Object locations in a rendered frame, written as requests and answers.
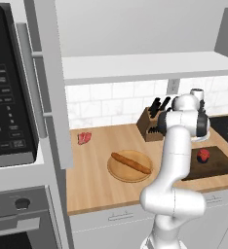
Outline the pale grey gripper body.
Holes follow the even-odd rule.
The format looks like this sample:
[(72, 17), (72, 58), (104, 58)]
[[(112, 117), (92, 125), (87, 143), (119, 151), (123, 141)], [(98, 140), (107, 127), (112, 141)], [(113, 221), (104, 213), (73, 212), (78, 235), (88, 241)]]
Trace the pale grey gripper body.
[(203, 136), (203, 137), (192, 137), (191, 141), (192, 142), (202, 142), (202, 141), (206, 141), (209, 139), (209, 134)]

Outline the dark cutting board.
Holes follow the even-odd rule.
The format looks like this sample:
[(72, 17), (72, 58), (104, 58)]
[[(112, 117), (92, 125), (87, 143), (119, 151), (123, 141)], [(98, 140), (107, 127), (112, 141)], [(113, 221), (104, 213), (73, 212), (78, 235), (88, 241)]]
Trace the dark cutting board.
[[(209, 152), (206, 160), (200, 160), (202, 150)], [(192, 150), (190, 172), (183, 181), (208, 178), (228, 174), (228, 157), (217, 147), (204, 147)]]

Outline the grey tall cabinet panel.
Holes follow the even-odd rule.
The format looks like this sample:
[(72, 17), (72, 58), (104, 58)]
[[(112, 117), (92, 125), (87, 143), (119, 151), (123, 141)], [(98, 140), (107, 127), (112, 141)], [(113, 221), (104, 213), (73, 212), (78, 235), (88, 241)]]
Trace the grey tall cabinet panel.
[(73, 166), (55, 0), (23, 0), (44, 117), (61, 169)]

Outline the white cylindrical canister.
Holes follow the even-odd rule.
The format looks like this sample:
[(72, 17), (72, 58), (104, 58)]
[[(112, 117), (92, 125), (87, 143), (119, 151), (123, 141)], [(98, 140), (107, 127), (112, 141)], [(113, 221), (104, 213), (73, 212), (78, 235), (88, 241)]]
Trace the white cylindrical canister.
[(204, 91), (202, 89), (191, 89), (190, 93), (196, 96), (199, 100), (204, 99)]

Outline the wooden knife block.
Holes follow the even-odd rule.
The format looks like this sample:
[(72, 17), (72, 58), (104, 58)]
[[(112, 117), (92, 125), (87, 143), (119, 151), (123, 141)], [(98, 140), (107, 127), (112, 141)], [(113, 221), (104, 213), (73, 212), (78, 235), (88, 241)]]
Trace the wooden knife block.
[(163, 135), (157, 128), (157, 121), (170, 100), (169, 96), (164, 101), (161, 101), (160, 97), (156, 97), (151, 106), (146, 107), (139, 117), (136, 126), (145, 142), (161, 141), (163, 139)]

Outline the white drawer front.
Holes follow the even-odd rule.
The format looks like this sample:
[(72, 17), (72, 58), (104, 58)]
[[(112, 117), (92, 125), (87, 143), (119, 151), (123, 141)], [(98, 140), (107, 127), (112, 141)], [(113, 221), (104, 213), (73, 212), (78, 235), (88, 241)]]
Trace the white drawer front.
[[(125, 212), (133, 213), (133, 217), (115, 222), (109, 222), (108, 217), (113, 213), (115, 215), (123, 214)], [(70, 217), (71, 229), (73, 232), (89, 231), (99, 228), (106, 228), (120, 224), (127, 224), (135, 221), (142, 221), (146, 219), (153, 219), (151, 213), (145, 212), (140, 204), (117, 207), (90, 213), (73, 215)]]
[(218, 203), (207, 203), (207, 208), (213, 208), (216, 206), (223, 206), (228, 204), (228, 189), (216, 192), (203, 193), (204, 198), (208, 196), (220, 196), (222, 198), (221, 202)]

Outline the brown baguette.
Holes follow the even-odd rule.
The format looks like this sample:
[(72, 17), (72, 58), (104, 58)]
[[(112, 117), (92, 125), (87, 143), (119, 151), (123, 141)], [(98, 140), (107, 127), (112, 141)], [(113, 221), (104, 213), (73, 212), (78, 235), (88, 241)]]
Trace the brown baguette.
[(128, 167), (131, 167), (131, 168), (133, 168), (136, 171), (142, 172), (144, 174), (150, 174), (151, 173), (151, 169), (150, 168), (145, 167), (144, 165), (138, 163), (137, 161), (131, 160), (129, 158), (126, 158), (126, 157), (124, 157), (124, 156), (122, 156), (122, 155), (120, 155), (118, 153), (112, 153), (111, 157), (114, 160), (116, 160), (116, 161), (118, 161), (118, 162), (120, 162), (122, 164), (125, 164)]

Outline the round wooden plate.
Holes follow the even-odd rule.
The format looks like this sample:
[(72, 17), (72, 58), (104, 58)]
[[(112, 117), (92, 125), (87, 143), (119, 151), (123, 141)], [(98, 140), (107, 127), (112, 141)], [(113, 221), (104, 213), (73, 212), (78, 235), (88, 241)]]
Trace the round wooden plate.
[[(119, 151), (118, 154), (129, 160), (134, 160), (137, 163), (149, 168), (150, 170), (153, 170), (152, 160), (141, 152), (134, 150), (123, 150)], [(141, 182), (150, 176), (150, 174), (145, 174), (141, 171), (131, 168), (128, 165), (115, 160), (113, 157), (109, 158), (107, 162), (107, 169), (114, 178), (127, 183)]]

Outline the white cupboard door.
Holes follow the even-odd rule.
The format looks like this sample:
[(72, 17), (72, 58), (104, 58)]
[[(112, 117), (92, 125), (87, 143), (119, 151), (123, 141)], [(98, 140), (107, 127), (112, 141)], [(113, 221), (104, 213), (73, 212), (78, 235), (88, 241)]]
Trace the white cupboard door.
[(216, 206), (182, 226), (179, 237), (187, 249), (217, 249), (227, 228), (228, 205)]
[(140, 249), (143, 240), (152, 230), (153, 220), (104, 226), (95, 229), (74, 231), (74, 249)]

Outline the red raw meat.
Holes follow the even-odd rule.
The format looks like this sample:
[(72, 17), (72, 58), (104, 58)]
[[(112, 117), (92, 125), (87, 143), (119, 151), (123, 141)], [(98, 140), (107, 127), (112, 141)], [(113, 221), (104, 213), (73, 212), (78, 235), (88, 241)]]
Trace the red raw meat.
[(88, 143), (92, 138), (92, 134), (90, 132), (81, 132), (78, 134), (78, 144), (83, 145)]

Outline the black oven knob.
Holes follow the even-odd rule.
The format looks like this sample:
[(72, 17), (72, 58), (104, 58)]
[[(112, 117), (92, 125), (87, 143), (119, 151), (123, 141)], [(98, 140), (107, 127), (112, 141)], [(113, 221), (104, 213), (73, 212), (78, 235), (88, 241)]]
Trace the black oven knob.
[(17, 210), (25, 210), (29, 207), (30, 200), (28, 198), (22, 197), (16, 200), (15, 207)]

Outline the black microwave oven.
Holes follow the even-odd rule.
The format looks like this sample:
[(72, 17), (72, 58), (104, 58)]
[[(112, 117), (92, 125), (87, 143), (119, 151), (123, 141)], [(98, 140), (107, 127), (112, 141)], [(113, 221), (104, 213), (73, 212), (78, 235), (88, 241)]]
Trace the black microwave oven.
[(38, 143), (11, 5), (0, 3), (0, 167), (35, 162)]

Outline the grey built-in oven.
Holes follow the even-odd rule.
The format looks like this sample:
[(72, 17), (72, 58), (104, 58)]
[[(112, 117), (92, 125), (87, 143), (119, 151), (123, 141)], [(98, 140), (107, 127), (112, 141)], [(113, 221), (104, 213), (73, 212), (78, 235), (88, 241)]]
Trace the grey built-in oven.
[(0, 249), (62, 249), (47, 187), (0, 192)]

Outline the white wall outlet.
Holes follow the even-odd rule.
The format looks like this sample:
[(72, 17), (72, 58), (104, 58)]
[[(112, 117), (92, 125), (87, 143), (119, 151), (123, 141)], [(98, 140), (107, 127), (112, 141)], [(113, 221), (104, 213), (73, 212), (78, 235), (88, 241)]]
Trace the white wall outlet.
[(177, 94), (179, 83), (180, 83), (179, 79), (169, 79), (168, 87), (167, 87), (167, 94)]

